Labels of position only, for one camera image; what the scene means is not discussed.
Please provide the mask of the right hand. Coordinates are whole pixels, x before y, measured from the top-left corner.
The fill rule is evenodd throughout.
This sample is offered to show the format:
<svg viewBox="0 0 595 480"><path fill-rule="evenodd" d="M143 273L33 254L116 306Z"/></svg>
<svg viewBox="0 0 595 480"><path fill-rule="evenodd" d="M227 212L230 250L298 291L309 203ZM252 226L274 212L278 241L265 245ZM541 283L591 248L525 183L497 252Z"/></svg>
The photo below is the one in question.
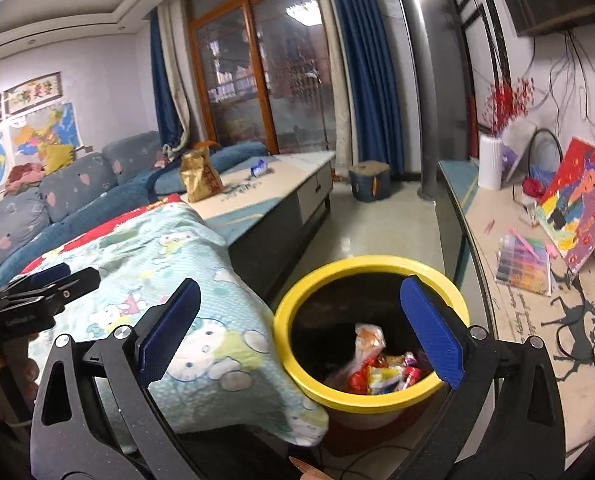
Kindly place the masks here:
<svg viewBox="0 0 595 480"><path fill-rule="evenodd" d="M288 458L293 466L295 466L301 475L301 480L333 480L329 474L319 470L315 466L311 466L304 462L303 460L299 460L298 458L290 456Z"/></svg>

